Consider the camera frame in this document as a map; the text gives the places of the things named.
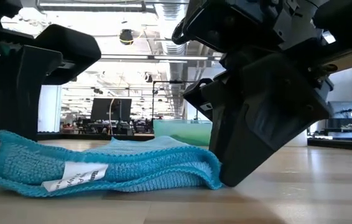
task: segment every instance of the pipe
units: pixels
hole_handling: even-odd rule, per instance
[[[155,82],[152,82],[152,114],[151,114],[151,121],[154,119],[154,89],[155,89]]]
[[[144,30],[144,37],[146,37],[146,41],[147,41],[147,46],[149,47],[149,50],[150,50],[150,54],[153,54],[153,51],[152,51],[152,48],[151,48],[151,45],[150,45],[150,42],[149,42],[149,39],[147,37],[147,33],[146,31]]]
[[[37,6],[40,11],[72,11],[72,12],[148,12],[155,14],[153,5],[143,4],[105,4],[105,3],[40,3]]]
[[[201,77],[202,77],[203,72],[205,71],[205,69],[206,69],[206,62],[203,62],[203,67],[202,67],[202,69],[201,69],[201,71],[200,71],[200,75],[198,76],[198,78],[197,78],[195,81],[199,81],[199,80],[201,79]]]
[[[197,67],[195,68],[194,80],[198,80],[198,76],[201,73],[200,62],[197,62]]]
[[[176,25],[185,16],[187,5],[184,4],[155,4],[155,9],[159,17],[160,37],[164,39],[171,39],[172,33]],[[176,45],[173,42],[162,42],[162,48],[166,55],[185,55],[186,44]],[[183,73],[183,64],[169,63],[170,80],[181,80]],[[180,116],[181,99],[177,91],[178,86],[170,85],[172,93],[172,101],[175,111],[175,116]]]

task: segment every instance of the computer screen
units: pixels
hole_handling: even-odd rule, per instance
[[[352,101],[329,101],[333,119],[352,119]]]
[[[112,98],[95,98],[93,99],[93,106],[91,109],[90,119],[109,120],[109,107]],[[115,98],[111,106],[111,120],[112,121],[128,121],[131,118],[132,99]]]
[[[90,124],[91,119],[82,119],[82,124]]]

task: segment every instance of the table surface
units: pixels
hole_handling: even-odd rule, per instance
[[[82,151],[107,142],[41,143]],[[0,223],[352,224],[352,151],[285,147],[237,187],[216,191],[102,191],[42,199],[0,189]]]
[[[324,128],[324,131],[352,131],[352,128]]]

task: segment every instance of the microfiber cloth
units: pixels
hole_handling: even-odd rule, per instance
[[[66,162],[107,164],[100,180],[49,192],[42,182],[59,180]],[[209,150],[162,136],[146,142],[111,140],[83,152],[44,146],[0,131],[0,187],[28,197],[90,190],[141,192],[205,185],[219,189],[220,162]]]

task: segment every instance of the white tag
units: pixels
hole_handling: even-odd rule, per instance
[[[45,181],[42,186],[48,192],[53,192],[66,187],[100,180],[106,174],[107,168],[108,164],[65,162],[62,179]]]

